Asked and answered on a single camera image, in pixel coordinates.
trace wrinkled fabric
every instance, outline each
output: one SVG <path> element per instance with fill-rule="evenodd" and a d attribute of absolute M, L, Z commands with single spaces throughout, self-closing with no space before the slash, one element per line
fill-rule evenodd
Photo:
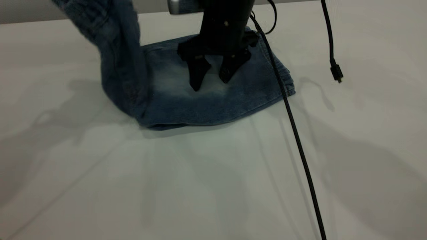
<path fill-rule="evenodd" d="M 251 59 L 228 84 L 219 76 L 221 56 L 206 56 L 212 68 L 195 92 L 178 43 L 193 36 L 140 47 L 140 28 L 131 0 L 52 0 L 98 47 L 102 87 L 111 101 L 141 126 L 166 130 L 228 123 L 281 100 L 265 44 L 249 47 Z M 295 93 L 289 71 L 275 57 L 288 96 Z"/>

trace folded jeans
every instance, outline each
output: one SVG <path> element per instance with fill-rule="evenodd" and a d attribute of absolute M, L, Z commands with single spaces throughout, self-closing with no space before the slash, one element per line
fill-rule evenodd
<path fill-rule="evenodd" d="M 221 56 L 206 56 L 212 68 L 195 92 L 178 44 L 193 36 L 140 46 L 131 0 L 52 0 L 98 47 L 102 87 L 112 102 L 141 126 L 166 130 L 210 126 L 249 116 L 281 100 L 280 88 L 260 38 L 251 59 L 223 83 Z M 295 93 L 289 71 L 276 58 L 288 96 Z"/>

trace white table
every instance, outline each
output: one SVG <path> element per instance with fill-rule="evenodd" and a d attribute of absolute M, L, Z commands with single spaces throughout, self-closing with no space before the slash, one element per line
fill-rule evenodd
<path fill-rule="evenodd" d="M 330 240 L 427 239 L 427 11 L 420 0 L 278 4 L 268 36 Z M 264 29 L 270 6 L 254 8 Z M 202 16 L 140 15 L 142 43 Z M 235 123 L 141 129 L 68 20 L 0 26 L 0 238 L 319 240 L 283 103 Z"/>

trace gray wall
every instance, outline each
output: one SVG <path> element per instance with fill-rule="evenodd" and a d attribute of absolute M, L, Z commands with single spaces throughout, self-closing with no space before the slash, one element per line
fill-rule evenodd
<path fill-rule="evenodd" d="M 276 3 L 309 0 L 275 0 Z M 167 0 L 134 0 L 138 13 L 167 12 Z M 255 4 L 267 4 L 256 0 Z M 66 18 L 50 0 L 0 0 L 0 24 L 44 21 Z"/>

